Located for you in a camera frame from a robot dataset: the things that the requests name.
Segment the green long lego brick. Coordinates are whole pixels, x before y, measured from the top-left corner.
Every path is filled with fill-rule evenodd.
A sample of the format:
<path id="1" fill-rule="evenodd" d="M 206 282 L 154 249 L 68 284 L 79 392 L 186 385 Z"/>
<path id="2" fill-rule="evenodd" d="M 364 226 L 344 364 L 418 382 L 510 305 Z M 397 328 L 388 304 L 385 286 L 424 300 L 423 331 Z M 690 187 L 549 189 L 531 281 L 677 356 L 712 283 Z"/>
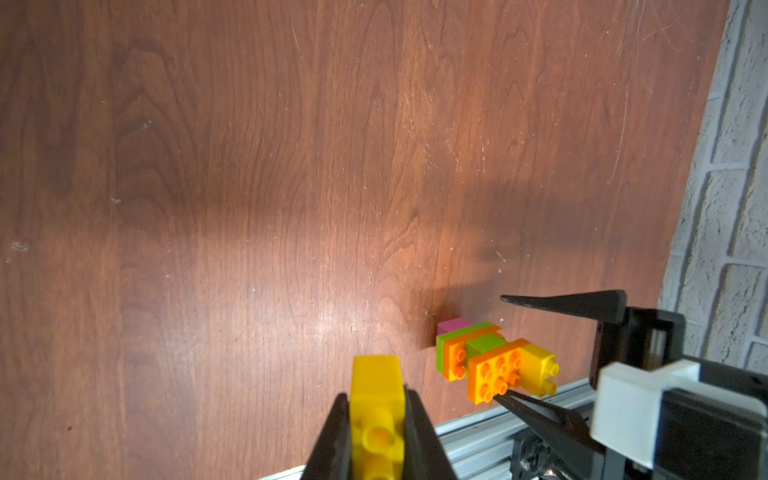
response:
<path id="1" fill-rule="evenodd" d="M 470 324 L 463 318 L 440 323 L 436 337 L 438 372 L 449 382 L 463 379 L 466 375 L 466 343 L 474 338 L 495 334 L 499 330 L 491 322 Z"/>

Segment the yellow small lego brick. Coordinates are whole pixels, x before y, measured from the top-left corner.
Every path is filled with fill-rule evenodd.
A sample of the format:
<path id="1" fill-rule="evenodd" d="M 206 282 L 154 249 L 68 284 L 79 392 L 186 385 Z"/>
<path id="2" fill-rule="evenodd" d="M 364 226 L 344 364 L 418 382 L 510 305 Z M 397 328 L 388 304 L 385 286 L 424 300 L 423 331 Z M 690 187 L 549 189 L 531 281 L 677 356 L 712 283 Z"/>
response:
<path id="1" fill-rule="evenodd" d="M 400 479 L 405 457 L 405 389 L 399 359 L 357 356 L 349 398 L 354 479 Z"/>
<path id="2" fill-rule="evenodd" d="M 529 343 L 521 348 L 520 386 L 539 398 L 554 396 L 557 391 L 553 378 L 559 373 L 559 364 L 553 353 Z"/>

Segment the orange long lego brick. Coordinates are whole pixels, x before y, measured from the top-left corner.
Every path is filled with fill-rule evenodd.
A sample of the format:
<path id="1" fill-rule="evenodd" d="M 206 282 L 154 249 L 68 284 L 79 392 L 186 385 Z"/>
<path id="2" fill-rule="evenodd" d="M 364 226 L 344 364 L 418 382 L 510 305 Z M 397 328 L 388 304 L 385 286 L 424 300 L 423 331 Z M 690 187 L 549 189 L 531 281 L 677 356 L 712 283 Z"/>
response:
<path id="1" fill-rule="evenodd" d="M 475 405 L 490 403 L 510 386 L 520 385 L 521 348 L 528 340 L 518 339 L 489 353 L 466 359 L 467 396 Z"/>
<path id="2" fill-rule="evenodd" d="M 465 343 L 485 334 L 494 332 L 500 334 L 500 330 L 498 325 L 483 322 L 438 336 L 437 365 L 440 367 L 439 372 L 449 382 L 464 379 L 466 376 Z"/>

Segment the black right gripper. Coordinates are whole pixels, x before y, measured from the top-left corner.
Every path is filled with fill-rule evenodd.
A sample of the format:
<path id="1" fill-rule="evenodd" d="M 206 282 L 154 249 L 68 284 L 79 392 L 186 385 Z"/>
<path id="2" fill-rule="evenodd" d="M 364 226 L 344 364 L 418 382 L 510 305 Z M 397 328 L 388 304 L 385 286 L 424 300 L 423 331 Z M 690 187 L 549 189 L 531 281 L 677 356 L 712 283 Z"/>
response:
<path id="1" fill-rule="evenodd" d="M 682 352 L 681 315 L 654 309 L 627 308 L 623 290 L 549 297 L 502 295 L 511 305 L 592 319 L 598 324 L 597 364 L 590 380 L 596 393 L 600 371 L 614 362 L 652 371 L 677 360 L 706 361 Z M 508 390 L 494 400 L 520 418 L 527 431 L 516 437 L 510 472 L 515 479 L 667 479 L 610 453 L 590 436 L 594 403 L 589 411 L 563 408 Z M 765 474 L 767 476 L 767 455 Z"/>

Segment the green square lego brick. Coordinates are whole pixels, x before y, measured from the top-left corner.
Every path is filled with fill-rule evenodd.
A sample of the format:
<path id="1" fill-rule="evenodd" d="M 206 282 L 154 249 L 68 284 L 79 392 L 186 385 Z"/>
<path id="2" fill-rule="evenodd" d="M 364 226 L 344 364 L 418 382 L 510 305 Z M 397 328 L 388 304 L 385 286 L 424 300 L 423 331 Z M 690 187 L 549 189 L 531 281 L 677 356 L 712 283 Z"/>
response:
<path id="1" fill-rule="evenodd" d="M 497 332 L 478 336 L 465 343 L 466 359 L 489 353 L 507 344 L 508 341 Z"/>

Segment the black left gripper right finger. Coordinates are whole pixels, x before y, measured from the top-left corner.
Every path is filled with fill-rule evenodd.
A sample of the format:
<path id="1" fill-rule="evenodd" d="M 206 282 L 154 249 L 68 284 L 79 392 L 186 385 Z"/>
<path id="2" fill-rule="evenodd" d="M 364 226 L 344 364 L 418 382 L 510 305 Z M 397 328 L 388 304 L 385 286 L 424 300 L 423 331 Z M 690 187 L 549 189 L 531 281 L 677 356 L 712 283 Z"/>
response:
<path id="1" fill-rule="evenodd" d="M 403 480 L 457 480 L 418 393 L 405 388 Z"/>

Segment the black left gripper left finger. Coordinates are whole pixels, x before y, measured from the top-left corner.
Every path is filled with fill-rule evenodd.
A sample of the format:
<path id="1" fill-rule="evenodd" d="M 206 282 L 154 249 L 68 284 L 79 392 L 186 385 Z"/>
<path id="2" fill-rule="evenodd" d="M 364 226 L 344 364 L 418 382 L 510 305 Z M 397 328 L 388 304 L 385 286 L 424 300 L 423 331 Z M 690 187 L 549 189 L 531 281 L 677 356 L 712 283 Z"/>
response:
<path id="1" fill-rule="evenodd" d="M 301 480 L 352 478 L 349 400 L 339 393 L 305 465 Z"/>

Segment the magenta lego brick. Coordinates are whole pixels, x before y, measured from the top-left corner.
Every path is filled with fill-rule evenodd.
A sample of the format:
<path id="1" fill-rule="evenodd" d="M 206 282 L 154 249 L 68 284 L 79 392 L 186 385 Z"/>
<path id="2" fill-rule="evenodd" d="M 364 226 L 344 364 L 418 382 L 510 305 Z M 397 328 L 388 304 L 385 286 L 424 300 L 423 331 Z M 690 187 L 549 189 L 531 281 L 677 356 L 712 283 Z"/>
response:
<path id="1" fill-rule="evenodd" d="M 456 330 L 472 326 L 472 323 L 463 317 L 440 322 L 437 325 L 437 335 L 441 336 Z"/>

